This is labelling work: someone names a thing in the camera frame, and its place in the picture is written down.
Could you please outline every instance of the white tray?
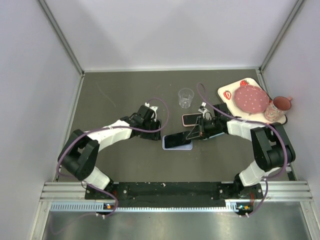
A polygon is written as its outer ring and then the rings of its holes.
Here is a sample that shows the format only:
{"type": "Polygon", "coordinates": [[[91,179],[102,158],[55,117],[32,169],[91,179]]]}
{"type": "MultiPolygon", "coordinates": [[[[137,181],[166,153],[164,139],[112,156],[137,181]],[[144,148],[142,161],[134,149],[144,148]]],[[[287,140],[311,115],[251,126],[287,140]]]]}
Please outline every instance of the white tray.
{"type": "MultiPolygon", "coordinates": [[[[234,93],[235,93],[235,90],[240,87],[240,83],[242,81],[247,81],[250,85],[253,85],[253,86],[256,86],[258,88],[261,88],[259,86],[259,84],[254,79],[252,79],[250,77],[244,78],[244,79],[241,79],[241,80],[236,81],[234,83],[231,83],[229,85],[220,87],[218,89],[218,95],[221,98],[221,100],[224,103],[226,103],[229,111],[232,113],[233,116],[239,116],[239,117],[242,117],[243,119],[246,119],[246,120],[259,121],[259,122],[263,122],[263,123],[266,123],[266,124],[273,123],[272,121],[269,121],[269,120],[267,120],[265,118],[263,112],[262,113],[256,113],[256,114],[250,114],[250,113],[242,111],[240,108],[238,108],[235,105],[235,103],[233,101],[234,93]],[[229,91],[230,92],[230,94],[231,94],[231,98],[230,99],[227,99],[224,96],[224,92],[225,91],[229,91]]],[[[281,123],[281,124],[285,124],[287,122],[286,116],[281,117],[279,120],[277,120],[277,122],[281,123]]]]}

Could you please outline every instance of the metal corner post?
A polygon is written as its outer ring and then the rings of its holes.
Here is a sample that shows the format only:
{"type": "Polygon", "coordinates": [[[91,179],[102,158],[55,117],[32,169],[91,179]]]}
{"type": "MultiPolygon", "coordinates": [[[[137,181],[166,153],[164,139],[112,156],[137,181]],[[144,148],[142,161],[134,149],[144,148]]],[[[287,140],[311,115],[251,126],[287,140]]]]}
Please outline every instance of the metal corner post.
{"type": "Polygon", "coordinates": [[[283,40],[286,32],[288,31],[289,27],[292,25],[294,19],[296,18],[296,16],[298,15],[298,13],[300,12],[300,10],[302,9],[303,4],[305,3],[305,0],[297,0],[292,11],[290,12],[287,20],[285,21],[282,29],[280,30],[278,36],[276,37],[275,41],[273,42],[268,54],[266,55],[265,59],[262,62],[262,65],[260,67],[260,71],[263,73],[266,69],[266,67],[268,66],[271,58],[273,57],[273,55],[275,54],[276,50],[279,47],[279,44],[281,43],[281,41],[283,40]]]}
{"type": "Polygon", "coordinates": [[[46,18],[48,19],[50,25],[52,26],[56,36],[58,37],[60,43],[62,44],[65,52],[67,53],[68,57],[70,58],[71,62],[73,63],[74,67],[76,70],[79,72],[80,75],[83,76],[84,70],[79,64],[79,61],[77,60],[74,52],[72,51],[66,37],[64,36],[62,30],[60,29],[55,17],[53,16],[48,4],[46,3],[45,0],[36,0],[41,9],[43,10],[43,13],[45,14],[46,18]]]}

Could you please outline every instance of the cable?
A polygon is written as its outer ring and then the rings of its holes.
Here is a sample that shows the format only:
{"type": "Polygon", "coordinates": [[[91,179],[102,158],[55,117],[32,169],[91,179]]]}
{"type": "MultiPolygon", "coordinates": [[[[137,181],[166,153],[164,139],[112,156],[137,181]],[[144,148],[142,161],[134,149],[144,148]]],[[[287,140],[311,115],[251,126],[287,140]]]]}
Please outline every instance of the cable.
{"type": "MultiPolygon", "coordinates": [[[[169,116],[170,116],[169,108],[168,108],[167,104],[166,104],[162,99],[160,99],[160,98],[158,98],[158,97],[153,97],[153,98],[149,99],[149,100],[147,101],[147,103],[149,103],[149,102],[152,101],[152,100],[158,100],[158,101],[162,102],[162,104],[163,104],[163,105],[165,106],[165,108],[166,108],[166,112],[167,112],[166,121],[165,121],[165,123],[163,124],[162,127],[160,127],[159,129],[156,129],[156,130],[144,130],[144,129],[140,129],[140,128],[136,128],[136,127],[131,127],[131,126],[113,126],[112,129],[132,129],[132,130],[140,131],[140,132],[143,132],[143,133],[156,133],[156,132],[159,132],[159,131],[161,131],[162,129],[164,129],[165,126],[168,124],[168,121],[169,121],[169,116]]],[[[85,137],[85,136],[87,136],[87,135],[89,135],[89,134],[91,134],[91,133],[96,133],[96,132],[105,131],[105,130],[109,130],[109,129],[110,129],[110,127],[97,128],[97,129],[94,129],[94,130],[90,130],[90,131],[84,132],[82,135],[78,136],[78,137],[66,148],[66,150],[63,152],[63,154],[62,154],[61,157],[59,158],[58,164],[57,164],[57,166],[56,166],[56,168],[55,168],[56,173],[57,173],[59,176],[70,177],[69,175],[66,175],[66,174],[61,173],[61,172],[59,171],[59,169],[60,169],[61,162],[63,161],[63,159],[65,158],[65,156],[68,154],[68,152],[72,149],[72,147],[73,147],[80,139],[82,139],[83,137],[85,137]]],[[[91,184],[87,184],[87,186],[90,186],[91,188],[93,188],[93,189],[95,189],[95,190],[97,190],[97,191],[99,191],[99,192],[101,192],[101,193],[103,193],[103,194],[106,194],[106,195],[110,196],[111,198],[113,198],[113,199],[115,200],[115,205],[114,205],[113,210],[112,210],[108,215],[105,215],[106,218],[112,216],[112,215],[115,213],[116,209],[118,208],[118,205],[119,205],[118,199],[117,199],[114,195],[112,195],[111,193],[109,193],[109,192],[107,192],[107,191],[104,191],[104,190],[102,190],[102,189],[100,189],[100,188],[97,188],[97,187],[95,187],[95,186],[93,186],[93,185],[91,185],[91,184]]],[[[83,218],[83,217],[85,217],[85,216],[93,215],[93,214],[95,215],[95,213],[85,213],[85,214],[77,217],[76,219],[74,219],[74,220],[71,221],[70,223],[68,223],[67,226],[63,227],[62,229],[60,229],[60,230],[57,231],[57,232],[54,232],[54,231],[53,231],[52,223],[51,223],[51,224],[50,224],[51,233],[52,233],[53,235],[58,235],[58,234],[60,234],[61,232],[63,232],[65,229],[67,229],[67,228],[68,228],[72,223],[74,223],[76,220],[81,219],[81,218],[83,218]]]]}
{"type": "MultiPolygon", "coordinates": [[[[198,94],[200,95],[200,97],[202,98],[202,100],[208,104],[211,108],[213,108],[215,111],[217,111],[218,113],[226,116],[227,118],[229,119],[233,119],[233,120],[236,120],[236,121],[239,121],[239,122],[243,122],[244,120],[241,119],[241,118],[236,118],[234,116],[231,116],[229,114],[226,114],[225,112],[219,110],[218,108],[216,108],[215,106],[213,106],[212,104],[210,104],[207,99],[206,99],[206,88],[205,86],[199,82],[197,85],[196,85],[196,90],[198,92],[198,94]],[[199,89],[199,86],[202,86],[203,90],[204,90],[204,96],[201,94],[200,92],[200,89],[199,89]]],[[[272,178],[276,178],[278,176],[280,176],[281,174],[283,174],[285,171],[286,171],[286,167],[287,167],[287,164],[288,164],[288,154],[287,154],[287,150],[286,150],[286,146],[285,146],[285,143],[284,141],[282,140],[280,134],[277,132],[277,130],[273,127],[273,126],[270,126],[269,124],[266,124],[264,122],[261,122],[261,121],[251,121],[251,120],[246,120],[247,123],[251,123],[251,124],[261,124],[261,125],[264,125],[266,126],[267,128],[271,129],[274,134],[276,135],[276,137],[278,138],[279,142],[280,142],[280,145],[281,145],[281,148],[283,150],[283,154],[284,154],[284,160],[283,160],[283,166],[281,168],[281,170],[276,173],[275,175],[273,176],[269,176],[268,179],[272,179],[272,178]]],[[[266,197],[267,197],[267,194],[268,194],[268,181],[267,181],[267,178],[264,178],[264,181],[265,181],[265,185],[266,185],[266,189],[265,189],[265,193],[263,195],[263,198],[262,200],[259,202],[259,204],[256,206],[256,208],[251,212],[249,213],[247,216],[251,216],[252,214],[254,214],[262,205],[262,203],[265,201],[266,197]]]]}

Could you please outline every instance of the white wall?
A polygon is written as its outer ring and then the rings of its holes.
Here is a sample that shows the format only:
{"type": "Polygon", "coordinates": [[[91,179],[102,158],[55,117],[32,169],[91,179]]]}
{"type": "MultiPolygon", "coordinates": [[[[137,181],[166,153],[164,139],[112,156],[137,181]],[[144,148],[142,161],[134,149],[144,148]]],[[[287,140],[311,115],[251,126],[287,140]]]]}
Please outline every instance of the white wall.
{"type": "Polygon", "coordinates": [[[260,66],[296,0],[46,0],[85,70],[260,66]]]}
{"type": "Polygon", "coordinates": [[[79,75],[35,0],[0,2],[0,239],[27,239],[79,75]]]}
{"type": "Polygon", "coordinates": [[[308,180],[320,209],[320,1],[307,0],[265,77],[272,97],[292,96],[287,134],[296,151],[298,176],[308,180]]]}

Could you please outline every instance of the plate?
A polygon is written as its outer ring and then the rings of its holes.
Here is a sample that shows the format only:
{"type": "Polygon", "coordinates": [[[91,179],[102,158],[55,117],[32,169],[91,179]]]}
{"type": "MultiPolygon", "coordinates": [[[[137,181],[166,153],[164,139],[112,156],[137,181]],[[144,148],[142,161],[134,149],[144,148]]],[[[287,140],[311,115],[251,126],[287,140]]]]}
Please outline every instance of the plate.
{"type": "Polygon", "coordinates": [[[256,86],[240,86],[234,91],[235,105],[246,113],[263,113],[269,105],[269,100],[267,93],[256,86]]]}

